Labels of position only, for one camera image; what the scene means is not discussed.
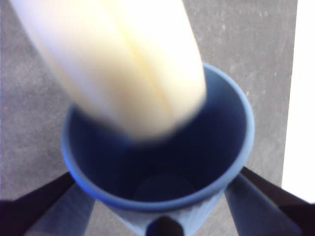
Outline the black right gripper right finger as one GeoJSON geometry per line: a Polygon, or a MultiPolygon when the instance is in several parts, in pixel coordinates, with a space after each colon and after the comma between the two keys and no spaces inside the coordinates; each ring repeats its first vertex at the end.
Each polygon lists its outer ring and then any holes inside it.
{"type": "Polygon", "coordinates": [[[240,236],[313,236],[315,206],[244,167],[225,197],[240,236]]]}

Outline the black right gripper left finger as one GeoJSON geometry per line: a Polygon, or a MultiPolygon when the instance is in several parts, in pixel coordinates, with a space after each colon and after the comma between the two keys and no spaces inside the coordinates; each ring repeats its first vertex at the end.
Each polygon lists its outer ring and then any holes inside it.
{"type": "Polygon", "coordinates": [[[83,191],[70,173],[12,200],[0,202],[2,236],[82,236],[95,199],[83,191]]]}

